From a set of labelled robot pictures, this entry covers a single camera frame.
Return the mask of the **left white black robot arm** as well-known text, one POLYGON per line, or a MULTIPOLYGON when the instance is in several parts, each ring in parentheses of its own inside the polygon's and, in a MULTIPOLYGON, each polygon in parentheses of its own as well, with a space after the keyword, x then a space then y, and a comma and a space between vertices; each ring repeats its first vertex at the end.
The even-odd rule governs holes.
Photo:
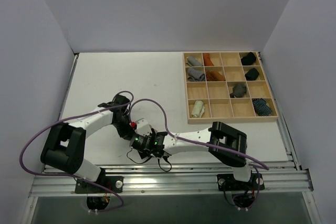
POLYGON ((86 138, 105 126, 113 125, 120 138, 130 140, 135 133, 128 118, 131 100, 116 94, 112 101, 99 104, 89 115, 71 123, 52 126, 40 160, 43 164, 87 180, 87 186, 100 192, 106 185, 104 169, 84 159, 86 138))

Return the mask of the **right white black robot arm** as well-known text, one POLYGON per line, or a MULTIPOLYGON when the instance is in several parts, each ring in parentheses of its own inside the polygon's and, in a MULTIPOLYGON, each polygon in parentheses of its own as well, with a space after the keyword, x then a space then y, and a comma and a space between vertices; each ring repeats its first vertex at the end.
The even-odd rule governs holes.
POLYGON ((251 170, 245 156, 246 134, 222 122, 213 122, 204 130, 184 133, 152 132, 136 130, 130 147, 137 150, 142 159, 155 157, 167 160, 178 153, 209 152, 221 163, 233 170, 233 182, 244 189, 252 182, 251 170))

